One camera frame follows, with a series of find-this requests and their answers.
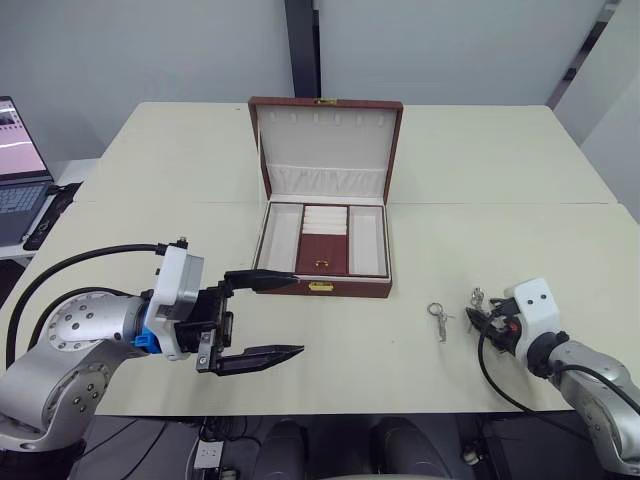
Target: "metal key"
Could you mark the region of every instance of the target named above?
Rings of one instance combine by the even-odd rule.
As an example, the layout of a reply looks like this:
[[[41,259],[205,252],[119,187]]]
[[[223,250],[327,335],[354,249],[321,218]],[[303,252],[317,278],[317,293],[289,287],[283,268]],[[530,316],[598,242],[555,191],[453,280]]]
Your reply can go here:
[[[471,299],[469,300],[469,303],[476,310],[482,310],[483,302],[484,302],[484,292],[479,287],[474,288],[473,291],[471,292]],[[471,320],[469,320],[469,328],[467,330],[467,333],[470,333],[472,328],[473,328],[473,324],[471,323]]]
[[[447,319],[455,317],[453,315],[448,315],[447,313],[445,313],[442,304],[437,302],[430,303],[427,307],[427,312],[438,319],[438,335],[440,336],[440,343],[446,343],[447,328],[445,326],[445,323],[447,323]]]

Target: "laptop keyboard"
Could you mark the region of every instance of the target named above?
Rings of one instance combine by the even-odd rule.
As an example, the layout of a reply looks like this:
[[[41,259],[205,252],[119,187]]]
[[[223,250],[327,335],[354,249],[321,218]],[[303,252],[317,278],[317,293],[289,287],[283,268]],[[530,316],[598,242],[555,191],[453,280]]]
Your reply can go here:
[[[44,187],[33,185],[0,190],[0,214],[31,210]]]

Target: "keychain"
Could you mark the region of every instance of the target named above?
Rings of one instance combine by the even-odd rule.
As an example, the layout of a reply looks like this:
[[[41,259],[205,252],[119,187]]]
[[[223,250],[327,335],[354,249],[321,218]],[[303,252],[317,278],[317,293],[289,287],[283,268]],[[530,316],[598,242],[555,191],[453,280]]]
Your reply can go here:
[[[445,313],[442,304],[433,302],[427,307],[427,312],[438,319],[438,334],[440,335],[440,343],[447,343],[447,328],[445,323],[447,319],[455,318],[453,315]]]

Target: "gold latch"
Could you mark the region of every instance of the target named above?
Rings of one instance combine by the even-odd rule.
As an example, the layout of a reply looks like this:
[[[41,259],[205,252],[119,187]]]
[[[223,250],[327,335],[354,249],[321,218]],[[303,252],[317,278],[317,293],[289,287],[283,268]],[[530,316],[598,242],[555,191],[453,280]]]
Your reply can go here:
[[[331,282],[310,282],[309,290],[313,292],[333,292],[333,283]]]
[[[338,99],[337,98],[316,98],[314,102],[317,105],[337,105]]]

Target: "black cable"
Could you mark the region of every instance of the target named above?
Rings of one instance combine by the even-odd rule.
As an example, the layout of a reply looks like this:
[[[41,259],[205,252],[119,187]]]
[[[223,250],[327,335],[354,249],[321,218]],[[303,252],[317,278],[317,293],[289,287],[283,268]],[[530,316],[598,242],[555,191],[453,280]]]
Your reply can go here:
[[[484,350],[483,350],[484,339],[487,336],[487,331],[489,330],[489,326],[491,325],[491,321],[492,320],[493,320],[493,317],[490,316],[488,318],[488,320],[487,320],[487,323],[484,325],[484,327],[482,327],[482,331],[480,332],[480,339],[478,340],[478,363],[480,364],[480,370],[482,370],[482,375],[484,375],[484,378],[487,380],[487,382],[489,382],[489,385],[491,385],[491,387],[498,393],[498,395],[500,395],[507,402],[509,402],[513,406],[517,407],[518,409],[522,410],[523,412],[531,415],[534,418],[537,418],[538,420],[540,420],[542,422],[548,423],[549,425],[553,425],[554,427],[559,428],[560,430],[562,430],[562,431],[564,431],[564,432],[566,432],[566,433],[568,433],[570,435],[573,435],[573,436],[575,436],[575,437],[577,437],[577,438],[579,438],[581,440],[584,440],[586,442],[591,443],[591,440],[586,435],[583,435],[583,434],[581,434],[579,432],[576,432],[572,428],[569,428],[566,425],[553,420],[552,418],[543,416],[539,412],[536,412],[535,410],[532,410],[529,407],[527,407],[527,406],[523,405],[522,403],[518,402],[517,400],[513,399],[507,393],[505,393],[496,384],[496,382],[493,381],[493,378],[491,378],[491,375],[489,375],[489,372],[487,371],[487,367],[484,364]]]
[[[20,316],[24,311],[27,302],[31,298],[31,296],[35,293],[35,291],[42,285],[49,277],[58,273],[60,270],[63,270],[71,265],[75,265],[76,263],[83,262],[85,260],[89,260],[91,258],[102,257],[104,255],[111,255],[114,253],[124,253],[124,252],[155,252],[157,255],[164,255],[167,250],[167,246],[163,244],[149,244],[149,243],[138,243],[131,245],[117,245],[114,247],[105,247],[98,248],[96,250],[90,250],[88,252],[80,253],[78,255],[74,255],[73,257],[69,257],[66,260],[62,260],[61,262],[52,265],[47,268],[44,272],[36,277],[36,279],[29,284],[29,286],[25,289],[25,291],[20,295],[18,301],[16,302],[16,306],[11,313],[11,319],[9,320],[9,326],[7,328],[7,347],[6,347],[6,364],[7,369],[11,366],[11,364],[15,361],[16,358],[16,338],[18,336],[18,326],[20,324]]]
[[[86,452],[84,452],[82,454],[82,456],[80,458],[84,458],[87,455],[89,455],[91,452],[93,452],[94,450],[97,450],[98,448],[100,448],[102,445],[104,445],[105,443],[107,443],[109,440],[111,440],[114,437],[117,437],[118,435],[120,435],[122,432],[124,432],[127,428],[129,428],[131,425],[133,425],[134,423],[136,423],[138,421],[138,419],[136,418],[135,420],[130,421],[129,423],[127,423],[124,427],[122,427],[120,430],[116,431],[115,433],[109,435],[107,438],[105,438],[103,441],[101,441],[100,443],[98,443],[97,445],[94,445],[93,447],[91,447],[89,450],[87,450]]]
[[[84,288],[76,288],[75,290],[71,290],[70,292],[65,293],[64,295],[60,295],[53,302],[49,304],[47,308],[45,308],[42,315],[36,322],[36,326],[33,328],[33,333],[31,333],[31,339],[29,340],[29,347],[27,350],[31,350],[38,343],[38,339],[40,338],[40,333],[44,328],[44,324],[49,318],[49,316],[53,313],[53,311],[60,306],[66,300],[75,297],[76,295],[82,295],[83,293],[91,293],[91,292],[107,292],[112,293],[113,295],[118,296],[131,296],[128,293],[121,292],[120,290],[114,290],[112,288],[106,287],[84,287]]]
[[[144,459],[147,458],[147,455],[149,455],[149,452],[151,452],[153,447],[155,447],[156,443],[158,443],[158,440],[160,440],[160,437],[162,436],[164,431],[167,429],[168,425],[169,425],[169,422],[164,422],[164,425],[162,425],[162,428],[158,432],[158,435],[156,435],[156,438],[153,439],[153,442],[151,442],[151,445],[149,445],[149,448],[147,448],[147,451],[144,452],[144,455],[142,455],[140,460],[138,460],[138,462],[131,468],[131,470],[129,470],[127,474],[124,477],[122,477],[120,480],[127,480],[127,478],[133,475],[133,472],[135,472],[136,469],[140,466],[140,464],[144,462]]]
[[[629,405],[638,415],[640,415],[640,405],[638,405],[619,386],[617,386],[615,383],[613,383],[607,377],[605,377],[604,375],[596,372],[592,368],[583,367],[582,365],[569,364],[569,365],[562,365],[562,366],[554,367],[553,372],[554,373],[561,373],[561,372],[567,372],[567,371],[572,371],[572,370],[576,370],[578,372],[586,373],[588,375],[591,375],[593,378],[599,380],[602,384],[604,384],[605,386],[610,388],[613,393],[615,393],[616,395],[618,395],[618,397],[620,397],[622,400],[624,400],[624,402],[627,405]]]
[[[237,442],[240,440],[249,440],[261,447],[262,442],[260,442],[260,440],[258,440],[254,435],[246,434],[249,421],[246,416],[242,418],[245,423],[242,429],[242,433],[239,436],[233,435],[235,417],[205,417],[202,425],[200,426],[198,436],[203,442]]]

